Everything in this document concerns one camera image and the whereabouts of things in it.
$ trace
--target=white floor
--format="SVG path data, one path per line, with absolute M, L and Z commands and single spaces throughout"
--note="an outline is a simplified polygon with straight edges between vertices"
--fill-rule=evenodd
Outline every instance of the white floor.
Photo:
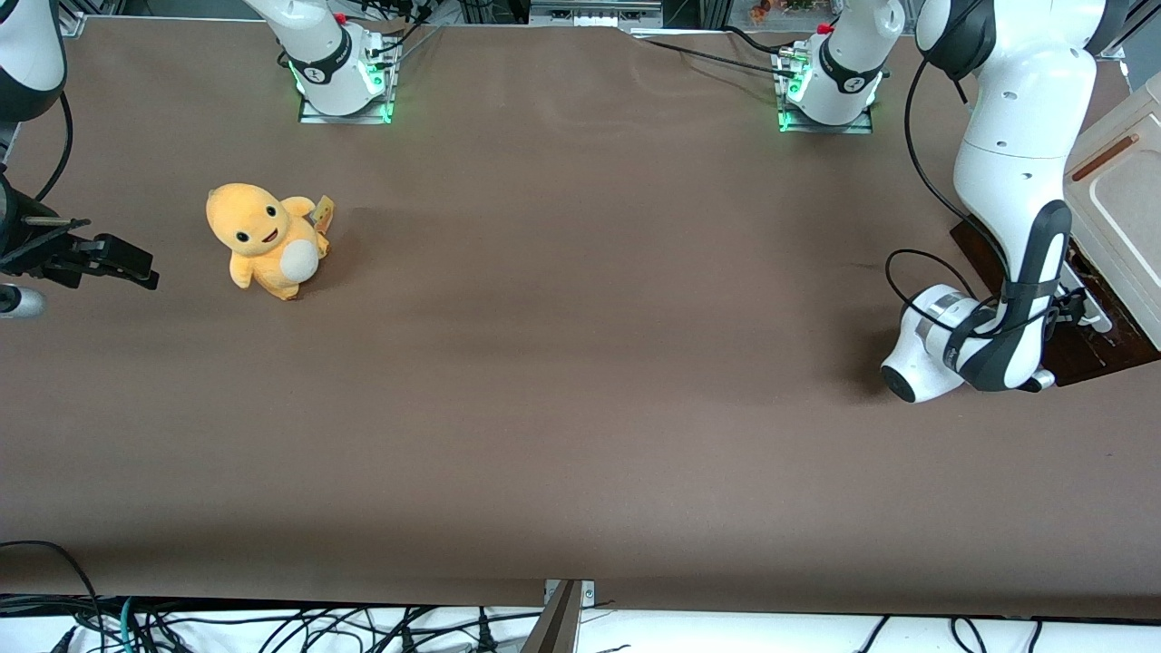
M 527 611 L 527 608 L 489 609 L 490 616 Z M 341 615 L 345 610 L 336 610 Z M 175 615 L 197 616 L 216 620 L 262 616 L 290 616 L 294 611 L 203 612 Z M 375 625 L 389 630 L 402 617 L 402 609 L 372 610 Z M 413 627 L 444 627 L 476 620 L 475 608 L 441 608 L 418 619 Z M 355 623 L 366 625 L 359 615 Z M 498 641 L 526 636 L 535 619 L 491 624 Z M 852 653 L 865 641 L 878 617 L 831 615 L 738 615 L 714 612 L 659 612 L 636 610 L 586 610 L 577 641 L 577 653 L 607 653 L 623 647 L 626 653 Z M 1033 625 L 1025 622 L 976 619 L 989 653 L 1023 653 L 1027 648 Z M 73 625 L 67 617 L 0 618 L 0 651 L 3 653 L 45 653 Z M 195 653 L 254 653 L 277 627 L 277 623 L 246 625 L 178 624 L 174 630 Z M 109 622 L 109 627 L 116 625 Z M 362 638 L 370 645 L 370 633 L 354 626 L 339 630 Z M 966 629 L 961 637 L 974 647 Z M 297 652 L 302 634 L 295 637 L 281 653 Z M 473 640 L 454 633 L 433 640 L 421 652 L 462 651 Z M 96 633 L 78 629 L 70 653 L 84 653 L 100 644 Z M 310 647 L 311 653 L 359 653 L 354 638 L 327 634 Z M 388 653 L 399 653 L 396 641 Z M 120 647 L 110 644 L 110 653 Z M 893 617 L 879 634 L 871 653 L 956 653 L 959 647 L 951 638 L 947 619 Z M 1161 626 L 1122 626 L 1073 623 L 1046 623 L 1036 653 L 1073 653 L 1116 651 L 1118 653 L 1154 653 L 1161 651 Z

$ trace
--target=plush toy tag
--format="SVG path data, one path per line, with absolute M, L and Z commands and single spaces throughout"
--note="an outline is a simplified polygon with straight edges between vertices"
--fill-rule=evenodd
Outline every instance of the plush toy tag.
M 334 217 L 334 202 L 326 195 L 323 195 L 323 199 L 318 200 L 318 204 L 310 214 L 310 223 L 315 225 L 315 231 L 325 235 L 326 230 L 331 228 L 332 217 Z

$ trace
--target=metal bracket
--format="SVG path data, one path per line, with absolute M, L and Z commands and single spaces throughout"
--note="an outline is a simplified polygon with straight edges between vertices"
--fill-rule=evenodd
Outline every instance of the metal bracket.
M 1066 261 L 1060 266 L 1060 287 L 1057 288 L 1055 296 L 1063 297 L 1076 290 L 1084 290 L 1084 315 L 1076 321 L 1077 326 L 1091 326 L 1098 333 L 1108 333 L 1112 330 L 1112 321 L 1101 308 L 1101 304 L 1093 299 L 1093 294 L 1084 287 L 1084 282 L 1076 275 L 1076 272 Z
M 580 582 L 580 607 L 592 608 L 597 604 L 597 581 Z M 545 581 L 545 605 L 553 600 L 553 593 L 560 587 L 561 581 Z
M 575 653 L 580 608 L 597 597 L 592 581 L 547 581 L 545 596 L 548 605 L 532 626 L 520 653 Z

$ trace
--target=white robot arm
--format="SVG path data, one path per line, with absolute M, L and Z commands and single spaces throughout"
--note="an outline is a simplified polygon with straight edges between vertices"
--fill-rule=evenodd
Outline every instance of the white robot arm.
M 1098 52 L 1124 20 L 1110 0 L 930 0 L 917 41 L 928 62 L 980 92 L 959 155 L 960 199 L 993 238 L 1007 278 L 995 307 L 947 286 L 911 299 L 882 364 L 910 402 L 967 381 L 1039 390 L 1045 321 L 1072 229 L 1063 172 L 1096 78 Z
M 324 0 L 244 0 L 274 30 L 302 94 L 319 112 L 344 116 L 383 93 L 367 73 L 381 45 L 360 26 L 340 26 Z

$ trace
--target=plush toy white belly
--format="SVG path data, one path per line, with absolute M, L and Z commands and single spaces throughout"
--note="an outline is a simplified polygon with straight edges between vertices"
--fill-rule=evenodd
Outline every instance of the plush toy white belly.
M 279 267 L 288 280 L 301 284 L 318 270 L 318 247 L 310 241 L 291 241 L 282 250 Z

